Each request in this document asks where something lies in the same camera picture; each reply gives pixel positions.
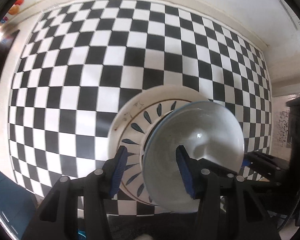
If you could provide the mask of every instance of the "checkerboard pattern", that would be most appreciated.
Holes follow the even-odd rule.
[[[145,0],[91,0],[44,13],[11,87],[9,144],[18,184],[46,196],[62,174],[84,177],[102,167],[116,113],[143,90],[165,84],[227,107],[240,122],[245,150],[269,153],[263,54],[225,25]],[[258,176],[249,168],[241,174]],[[110,201],[116,204],[107,205],[108,213],[155,213],[123,195]],[[126,201],[133,211],[120,207]]]

